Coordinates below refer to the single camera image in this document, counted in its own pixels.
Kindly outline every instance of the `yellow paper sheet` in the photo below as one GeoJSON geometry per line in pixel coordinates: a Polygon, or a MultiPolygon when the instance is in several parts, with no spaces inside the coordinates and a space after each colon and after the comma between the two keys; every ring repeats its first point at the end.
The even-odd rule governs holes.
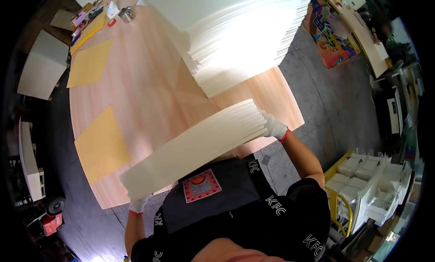
{"type": "Polygon", "coordinates": [[[79,39],[74,43],[74,45],[70,49],[70,53],[73,54],[77,49],[93,34],[95,34],[96,31],[100,30],[101,27],[104,26],[104,22],[106,21],[106,7],[103,8],[103,11],[95,17],[93,21],[91,21],[88,26],[82,31],[82,35],[79,37],[79,39]]]}
{"type": "Polygon", "coordinates": [[[112,106],[107,107],[74,144],[89,185],[130,162],[112,106]]]}
{"type": "Polygon", "coordinates": [[[112,39],[98,43],[77,53],[71,66],[67,88],[98,82],[105,69],[112,39]]]}

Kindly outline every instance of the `wooden tabletop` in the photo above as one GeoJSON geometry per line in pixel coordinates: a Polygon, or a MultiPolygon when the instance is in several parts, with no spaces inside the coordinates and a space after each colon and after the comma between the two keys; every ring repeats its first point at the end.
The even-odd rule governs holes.
{"type": "Polygon", "coordinates": [[[388,65],[385,59],[382,59],[376,50],[372,32],[370,32],[370,29],[367,27],[364,20],[354,9],[347,9],[346,5],[344,5],[340,0],[330,0],[329,4],[331,4],[338,13],[343,14],[343,18],[353,29],[352,33],[355,35],[370,62],[376,78],[381,76],[381,74],[388,69],[388,65]],[[337,2],[339,2],[342,7],[337,6],[335,4],[337,2]]]}
{"type": "MultiPolygon", "coordinates": [[[[113,38],[101,80],[70,88],[74,138],[112,105],[131,156],[128,164],[91,185],[103,209],[129,202],[127,190],[119,181],[120,174],[196,123],[233,104],[253,98],[258,108],[274,114],[291,130],[304,123],[278,67],[208,99],[156,21],[153,9],[135,6],[137,0],[103,3],[109,1],[114,1],[119,9],[131,6],[136,18],[124,23],[116,16],[114,26],[105,24],[84,42],[79,51],[113,38]]],[[[275,140],[259,138],[237,147],[231,154],[244,157],[275,140]]]]}

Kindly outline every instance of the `printed patch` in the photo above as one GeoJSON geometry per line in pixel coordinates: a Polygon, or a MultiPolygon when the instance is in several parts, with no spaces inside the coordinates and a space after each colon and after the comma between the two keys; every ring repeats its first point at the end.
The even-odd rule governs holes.
{"type": "Polygon", "coordinates": [[[186,203],[204,199],[222,190],[210,168],[183,181],[183,188],[186,203]]]}

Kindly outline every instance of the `metal canister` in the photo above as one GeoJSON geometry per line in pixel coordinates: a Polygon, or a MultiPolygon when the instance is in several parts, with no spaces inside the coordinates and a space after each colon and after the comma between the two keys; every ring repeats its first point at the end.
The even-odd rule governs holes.
{"type": "Polygon", "coordinates": [[[121,12],[119,12],[118,16],[125,23],[131,22],[134,19],[134,17],[136,17],[131,6],[124,7],[123,9],[121,9],[121,12]]]}

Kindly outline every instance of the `blue pen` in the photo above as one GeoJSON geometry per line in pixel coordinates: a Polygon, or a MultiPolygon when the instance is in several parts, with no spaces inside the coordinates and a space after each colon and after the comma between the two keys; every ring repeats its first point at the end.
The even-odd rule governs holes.
{"type": "Polygon", "coordinates": [[[78,34],[78,35],[76,36],[76,38],[74,38],[73,42],[71,42],[71,47],[74,45],[74,43],[76,43],[76,41],[79,39],[80,36],[81,36],[81,33],[78,34]]]}

